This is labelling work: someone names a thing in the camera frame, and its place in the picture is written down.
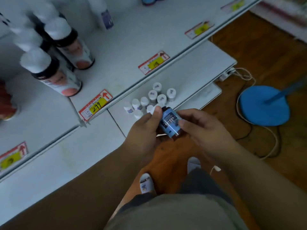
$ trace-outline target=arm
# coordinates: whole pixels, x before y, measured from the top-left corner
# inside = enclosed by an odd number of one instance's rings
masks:
[[[103,229],[136,175],[151,161],[161,108],[131,128],[125,142],[84,173],[29,207],[1,229]]]
[[[214,117],[196,109],[178,112],[181,128],[221,165],[263,229],[306,229],[307,195],[241,147]]]

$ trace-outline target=left hand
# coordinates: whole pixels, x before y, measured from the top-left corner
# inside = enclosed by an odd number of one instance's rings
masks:
[[[133,124],[123,146],[145,166],[154,155],[156,147],[168,136],[157,137],[157,128],[162,119],[162,108],[157,106],[153,115],[144,115]]]

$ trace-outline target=right hand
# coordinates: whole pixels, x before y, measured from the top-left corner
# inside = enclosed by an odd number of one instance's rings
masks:
[[[240,146],[216,117],[197,109],[181,110],[178,114],[183,118],[179,120],[181,129],[209,155],[221,156]]]

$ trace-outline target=slipper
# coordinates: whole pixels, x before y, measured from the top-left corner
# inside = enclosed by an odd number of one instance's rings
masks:
[[[145,194],[148,192],[156,193],[153,183],[154,182],[148,173],[143,174],[140,178],[140,188],[141,188],[142,194]]]
[[[201,162],[196,157],[190,157],[188,160],[188,174],[197,168],[201,169]]]

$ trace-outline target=wooden floor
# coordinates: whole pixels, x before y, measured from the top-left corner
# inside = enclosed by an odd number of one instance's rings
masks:
[[[249,12],[215,34],[213,43],[238,61],[236,67],[248,69],[258,85],[283,89],[307,75],[307,45]],[[223,90],[222,94],[203,110],[215,115],[235,139],[246,136],[250,125],[240,120],[235,112],[236,97],[245,81],[231,76],[217,84]],[[265,162],[307,191],[307,87],[291,94],[287,99],[291,118],[280,126],[281,153]],[[239,142],[259,156],[266,155],[274,146],[273,136],[261,127],[253,127],[251,134]],[[202,156],[200,149],[190,139],[183,138],[175,143],[162,144],[153,161],[135,179],[121,205],[141,193],[139,178],[144,172],[152,175],[157,193],[176,192],[187,174],[186,164],[191,156],[198,157],[202,167],[210,171],[213,164]],[[228,181],[227,175],[223,171],[214,172],[213,178],[232,196],[248,227],[259,229]]]

